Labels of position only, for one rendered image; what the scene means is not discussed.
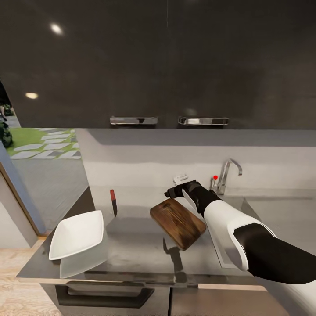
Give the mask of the parer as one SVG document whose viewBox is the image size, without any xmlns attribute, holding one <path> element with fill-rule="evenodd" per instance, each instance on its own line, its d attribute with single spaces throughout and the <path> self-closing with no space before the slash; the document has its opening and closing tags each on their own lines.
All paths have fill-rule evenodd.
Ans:
<svg viewBox="0 0 316 316">
<path fill-rule="evenodd" d="M 113 192 L 114 190 L 110 190 L 110 194 L 111 194 L 111 200 L 112 200 L 112 205 L 113 205 L 113 210 L 114 210 L 114 215 L 116 215 L 117 213 L 117 206 L 116 206 L 116 198 L 115 198 L 115 194 Z"/>
</svg>

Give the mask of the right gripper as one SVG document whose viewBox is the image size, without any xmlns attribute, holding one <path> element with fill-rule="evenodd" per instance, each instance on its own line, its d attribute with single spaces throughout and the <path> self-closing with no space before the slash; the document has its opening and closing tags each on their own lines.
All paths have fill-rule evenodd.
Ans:
<svg viewBox="0 0 316 316">
<path fill-rule="evenodd" d="M 164 193 L 165 197 L 171 198 L 171 199 L 175 199 L 177 197 L 182 197 L 182 195 L 179 193 L 180 187 L 181 187 L 181 185 L 177 185 L 176 187 L 172 187 L 172 188 L 168 189 L 168 191 Z"/>
</svg>

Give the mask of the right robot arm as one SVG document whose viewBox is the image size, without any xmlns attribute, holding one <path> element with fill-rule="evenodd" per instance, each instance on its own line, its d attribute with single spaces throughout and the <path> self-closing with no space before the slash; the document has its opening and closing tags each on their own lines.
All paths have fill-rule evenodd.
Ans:
<svg viewBox="0 0 316 316">
<path fill-rule="evenodd" d="M 233 264 L 250 272 L 290 316 L 316 316 L 316 256 L 277 238 L 263 223 L 183 173 L 165 197 L 184 197 L 205 219 Z"/>
</svg>

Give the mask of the cutting board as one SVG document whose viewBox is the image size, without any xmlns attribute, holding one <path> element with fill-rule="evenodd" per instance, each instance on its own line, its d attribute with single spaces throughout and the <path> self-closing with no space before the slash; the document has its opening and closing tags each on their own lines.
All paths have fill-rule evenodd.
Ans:
<svg viewBox="0 0 316 316">
<path fill-rule="evenodd" d="M 168 208 L 160 210 L 167 205 L 169 205 Z M 196 215 L 171 198 L 154 206 L 150 214 L 183 249 L 187 248 L 207 228 L 207 225 Z"/>
</svg>

